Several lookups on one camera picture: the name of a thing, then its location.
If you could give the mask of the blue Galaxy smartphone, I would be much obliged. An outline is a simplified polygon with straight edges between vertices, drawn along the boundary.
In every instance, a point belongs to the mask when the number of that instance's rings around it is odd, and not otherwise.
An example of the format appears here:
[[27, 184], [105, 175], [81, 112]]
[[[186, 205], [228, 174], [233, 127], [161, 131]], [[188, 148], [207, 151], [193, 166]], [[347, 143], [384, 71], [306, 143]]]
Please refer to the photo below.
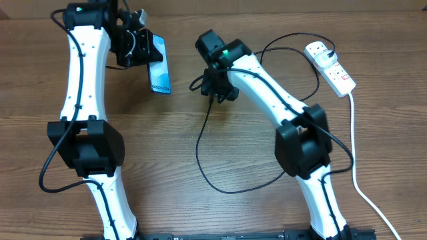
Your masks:
[[151, 90], [156, 93], [171, 94], [171, 84], [169, 79], [169, 68], [167, 64], [167, 53], [165, 41], [158, 35], [153, 35], [154, 47], [161, 53], [162, 61], [149, 64], [149, 80]]

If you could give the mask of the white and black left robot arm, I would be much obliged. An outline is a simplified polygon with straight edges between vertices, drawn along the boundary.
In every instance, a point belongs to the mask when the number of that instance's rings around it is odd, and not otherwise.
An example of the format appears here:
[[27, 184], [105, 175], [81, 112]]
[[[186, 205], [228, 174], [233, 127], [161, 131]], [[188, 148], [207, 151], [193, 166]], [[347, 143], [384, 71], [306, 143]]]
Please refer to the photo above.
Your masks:
[[47, 125], [53, 155], [74, 169], [89, 187], [103, 223], [104, 239], [141, 239], [121, 178], [125, 144], [105, 111], [107, 56], [116, 69], [166, 63], [165, 49], [146, 27], [147, 13], [116, 1], [71, 3], [57, 25], [69, 41], [67, 94], [58, 121]]

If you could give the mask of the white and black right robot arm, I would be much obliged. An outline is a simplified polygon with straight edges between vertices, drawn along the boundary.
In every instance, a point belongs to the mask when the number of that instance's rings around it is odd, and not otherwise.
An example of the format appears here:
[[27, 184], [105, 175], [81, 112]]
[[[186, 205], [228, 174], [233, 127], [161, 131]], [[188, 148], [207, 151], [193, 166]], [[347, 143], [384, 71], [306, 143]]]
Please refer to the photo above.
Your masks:
[[340, 213], [331, 176], [332, 143], [348, 148], [328, 129], [325, 111], [308, 107], [282, 88], [241, 40], [225, 43], [213, 30], [201, 34], [195, 48], [207, 63], [189, 86], [210, 101], [235, 100], [240, 92], [263, 111], [276, 129], [275, 156], [284, 173], [298, 181], [310, 212], [312, 239], [351, 239]]

